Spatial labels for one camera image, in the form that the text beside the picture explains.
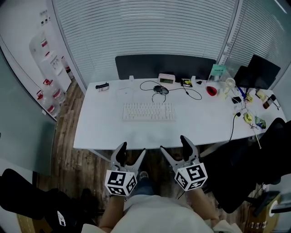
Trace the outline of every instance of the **white shirt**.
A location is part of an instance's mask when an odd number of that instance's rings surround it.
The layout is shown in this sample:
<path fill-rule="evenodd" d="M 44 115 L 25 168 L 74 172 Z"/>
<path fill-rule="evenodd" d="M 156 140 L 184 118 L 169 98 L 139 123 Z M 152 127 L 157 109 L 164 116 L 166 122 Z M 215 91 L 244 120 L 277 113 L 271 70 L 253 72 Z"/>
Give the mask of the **white shirt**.
<path fill-rule="evenodd" d="M 236 224 L 220 221 L 213 229 L 188 205 L 160 196 L 136 195 L 125 203 L 125 215 L 112 233 L 241 233 Z M 104 233 L 85 224 L 82 233 Z"/>

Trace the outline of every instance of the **white desk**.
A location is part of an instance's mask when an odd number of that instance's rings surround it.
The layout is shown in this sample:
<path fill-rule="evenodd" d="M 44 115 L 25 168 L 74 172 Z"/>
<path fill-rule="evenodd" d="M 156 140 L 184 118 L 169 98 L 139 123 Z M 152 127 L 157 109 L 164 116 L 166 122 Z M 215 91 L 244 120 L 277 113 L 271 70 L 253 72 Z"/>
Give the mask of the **white desk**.
<path fill-rule="evenodd" d="M 170 91 L 166 102 L 175 104 L 176 121 L 171 122 L 126 122 L 122 121 L 124 102 L 151 102 L 154 91 L 142 91 L 140 84 L 146 80 L 139 79 L 109 81 L 110 89 L 98 92 L 96 85 L 88 86 L 75 135 L 74 148 L 97 150 L 114 150 L 122 142 L 127 142 L 127 149 L 153 149 L 164 147 L 181 147 L 180 135 L 189 138 L 194 145 L 225 142 L 230 139 L 234 104 L 231 98 L 226 100 L 218 96 L 210 96 L 206 86 L 194 86 L 192 89 L 202 95 L 202 100 L 193 100 L 184 90 Z M 153 88 L 155 83 L 147 82 L 143 89 Z M 219 88 L 222 83 L 208 82 L 207 86 Z M 164 85 L 169 90 L 181 87 L 180 84 Z M 267 128 L 277 117 L 286 121 L 280 108 L 272 104 L 263 108 L 263 102 L 253 94 L 253 103 L 248 109 L 266 121 Z M 265 90 L 270 96 L 273 92 Z M 189 94 L 200 98 L 194 91 Z M 155 95 L 154 102 L 163 102 L 164 96 Z M 257 134 L 266 130 L 257 130 Z M 245 123 L 243 116 L 235 119 L 233 139 L 253 136 L 254 132 Z"/>

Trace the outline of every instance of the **window blinds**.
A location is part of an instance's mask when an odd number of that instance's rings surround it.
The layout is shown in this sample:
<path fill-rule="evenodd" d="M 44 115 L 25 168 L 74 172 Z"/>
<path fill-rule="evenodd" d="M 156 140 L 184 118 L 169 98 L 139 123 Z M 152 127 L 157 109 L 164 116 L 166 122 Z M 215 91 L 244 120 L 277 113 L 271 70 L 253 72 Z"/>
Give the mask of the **window blinds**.
<path fill-rule="evenodd" d="M 235 33 L 223 53 L 230 76 L 248 66 L 254 54 L 279 66 L 279 79 L 291 62 L 291 8 L 286 14 L 274 0 L 243 0 Z"/>
<path fill-rule="evenodd" d="M 177 54 L 217 59 L 236 0 L 54 0 L 85 85 L 118 79 L 115 57 Z"/>

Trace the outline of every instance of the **jeans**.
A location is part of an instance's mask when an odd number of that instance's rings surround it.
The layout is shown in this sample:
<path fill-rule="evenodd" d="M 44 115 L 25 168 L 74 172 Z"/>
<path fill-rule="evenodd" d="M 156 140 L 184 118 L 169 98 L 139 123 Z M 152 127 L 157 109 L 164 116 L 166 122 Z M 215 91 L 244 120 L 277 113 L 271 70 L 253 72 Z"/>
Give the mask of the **jeans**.
<path fill-rule="evenodd" d="M 135 195 L 154 195 L 153 185 L 149 178 L 142 178 L 136 185 L 135 189 L 132 191 L 130 197 Z"/>

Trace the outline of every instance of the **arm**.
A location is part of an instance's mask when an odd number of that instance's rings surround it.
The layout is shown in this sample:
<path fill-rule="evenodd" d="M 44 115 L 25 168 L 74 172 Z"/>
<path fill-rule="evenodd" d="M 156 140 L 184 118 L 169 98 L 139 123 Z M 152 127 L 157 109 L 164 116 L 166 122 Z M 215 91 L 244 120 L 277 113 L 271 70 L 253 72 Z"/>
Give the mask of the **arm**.
<path fill-rule="evenodd" d="M 107 233 L 110 233 L 119 220 L 123 217 L 123 208 L 124 197 L 110 197 L 106 210 L 100 221 L 99 228 Z"/>
<path fill-rule="evenodd" d="M 219 223 L 218 214 L 201 188 L 187 192 L 192 208 L 203 220 L 210 219 L 212 227 Z"/>

